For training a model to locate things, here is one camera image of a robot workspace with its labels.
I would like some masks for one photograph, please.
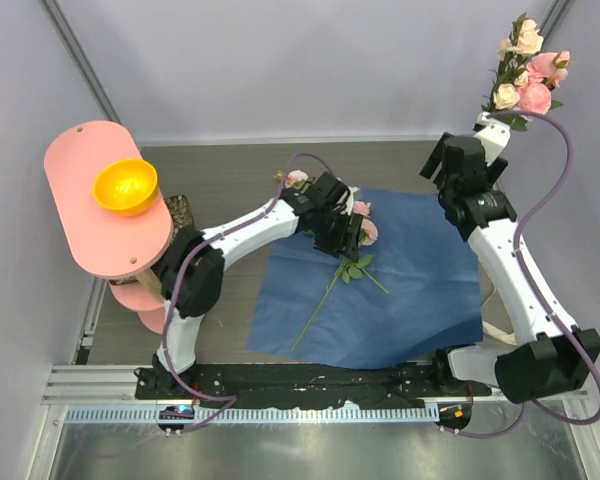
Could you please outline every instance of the flower stem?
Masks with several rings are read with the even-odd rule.
[[[362,272],[363,272],[363,273],[364,273],[364,274],[365,274],[367,277],[369,277],[373,283],[375,283],[376,285],[378,285],[378,286],[379,286],[379,287],[382,289],[382,291],[383,291],[384,293],[386,293],[387,295],[389,294],[389,290],[387,290],[386,288],[384,288],[384,286],[383,286],[383,285],[382,285],[382,284],[381,284],[379,281],[377,281],[375,278],[373,278],[373,275],[371,275],[371,274],[370,274],[370,273],[367,271],[367,269],[366,269],[366,268],[362,267],[360,270],[362,270]]]
[[[313,323],[313,319],[316,318],[316,315],[318,314],[318,312],[322,308],[322,305],[324,304],[324,301],[329,296],[329,293],[331,293],[331,289],[334,287],[334,285],[338,281],[338,278],[340,278],[340,274],[344,270],[345,260],[346,259],[344,259],[344,258],[342,259],[342,262],[340,262],[340,266],[338,267],[338,269],[336,270],[336,272],[333,274],[333,280],[331,280],[331,284],[329,284],[329,286],[327,287],[327,291],[325,292],[324,296],[322,297],[322,300],[320,300],[320,303],[318,304],[318,308],[316,308],[315,311],[313,312],[313,315],[311,315],[311,317],[309,317],[309,320],[307,320],[307,324],[304,326],[304,328],[302,329],[302,332],[300,332],[300,335],[298,336],[298,338],[294,342],[293,346],[291,347],[291,351],[292,352],[298,346],[298,343],[300,343],[300,340],[302,340],[302,338],[304,337],[304,335],[307,333],[307,330],[309,330],[309,327]]]

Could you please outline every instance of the white wall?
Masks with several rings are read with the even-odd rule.
[[[550,4],[60,1],[141,144],[466,129],[510,22]]]
[[[67,363],[90,278],[69,253],[42,160],[101,118],[38,2],[0,1],[0,480],[25,478],[51,365]]]
[[[575,168],[564,189],[530,224],[527,244],[581,326],[600,333],[600,0],[574,2],[550,47],[570,50],[578,62],[554,92],[565,106],[552,112],[573,137]],[[511,164],[503,186],[520,213],[548,191],[564,164],[561,137],[539,123],[515,135],[505,151]]]

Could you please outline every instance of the flower bouquet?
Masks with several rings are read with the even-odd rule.
[[[274,176],[274,178],[277,181],[280,181],[280,179],[282,179],[283,176],[284,172],[279,171]],[[301,170],[295,170],[286,176],[285,187],[295,188],[297,190],[303,191],[312,181],[313,179],[310,178],[309,175],[307,175],[305,172]],[[378,229],[373,224],[370,218],[371,203],[365,203],[360,201],[353,202],[353,213],[358,213],[363,216],[360,237],[358,238],[359,245],[373,245],[376,242],[376,240],[378,240]],[[302,330],[295,343],[291,347],[292,351],[298,346],[304,335],[309,330],[311,323],[320,311],[320,308],[322,308],[322,305],[324,305],[324,302],[329,296],[329,293],[331,293],[331,290],[333,289],[333,287],[339,279],[341,279],[344,283],[348,284],[351,282],[351,280],[363,280],[364,278],[367,278],[368,280],[376,284],[378,288],[380,288],[384,293],[389,293],[389,291],[380,282],[378,282],[378,280],[373,275],[371,275],[371,273],[369,273],[368,267],[371,264],[372,260],[373,255],[362,256],[357,262],[352,262],[348,258],[342,258],[340,265],[333,274],[333,279],[331,280],[331,283],[327,286],[326,292],[323,295],[322,300],[320,300],[320,303],[316,307],[315,311],[313,312],[311,317],[309,317],[309,320],[307,320],[304,329]]]
[[[500,63],[497,70],[492,70],[496,78],[486,97],[487,104],[482,105],[483,111],[528,110],[544,114],[562,106],[552,98],[552,92],[567,78],[567,67],[574,62],[568,51],[539,53],[543,40],[538,25],[526,13],[513,22],[509,37],[500,42]],[[531,118],[512,114],[498,120],[512,130],[525,132]]]

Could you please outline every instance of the wooden stick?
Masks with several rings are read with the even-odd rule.
[[[160,279],[158,276],[153,273],[153,270],[147,268],[140,273],[136,274],[136,280],[140,282],[144,288],[149,290],[151,295],[153,295],[156,300],[159,302],[164,302],[164,298],[162,298],[162,283],[160,283]]]

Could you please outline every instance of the artificial rose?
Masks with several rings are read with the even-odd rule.
[[[364,239],[362,245],[373,245],[378,239],[378,229],[368,218],[362,219],[362,230],[364,230]]]
[[[566,62],[569,65],[571,54],[567,51],[560,53],[548,52],[536,55],[531,59],[531,67],[544,78],[550,85],[560,86],[560,82],[567,78],[569,72],[566,68],[558,68],[556,64]]]
[[[498,58],[500,61],[504,60],[505,54],[510,52],[512,47],[513,45],[511,45],[511,40],[508,38],[500,40],[500,45],[498,46]]]
[[[353,213],[359,213],[364,218],[369,218],[369,215],[371,215],[371,203],[353,202]]]
[[[528,32],[530,30],[537,32],[538,24],[535,22],[535,20],[527,18],[524,22],[522,22],[522,25],[520,25],[520,32]]]
[[[527,65],[527,78],[529,83],[542,83],[544,81],[544,75],[534,68],[531,63]]]
[[[518,78],[513,81],[513,84],[518,88],[526,87],[529,83],[529,72],[527,70],[523,71]]]
[[[518,108],[536,113],[547,113],[551,107],[551,92],[542,83],[530,83],[520,89]]]
[[[299,186],[301,183],[306,182],[309,179],[309,175],[304,173],[302,170],[294,170],[287,175],[287,178],[284,179],[284,186],[295,187]]]
[[[518,40],[515,46],[512,47],[512,51],[521,55],[533,55],[540,51],[543,40],[544,38],[538,35],[538,31],[536,29],[520,30],[520,33],[518,34]]]
[[[513,108],[520,100],[520,95],[516,91],[516,87],[510,83],[503,83],[498,87],[498,90],[493,94],[493,102],[498,110],[506,110]]]

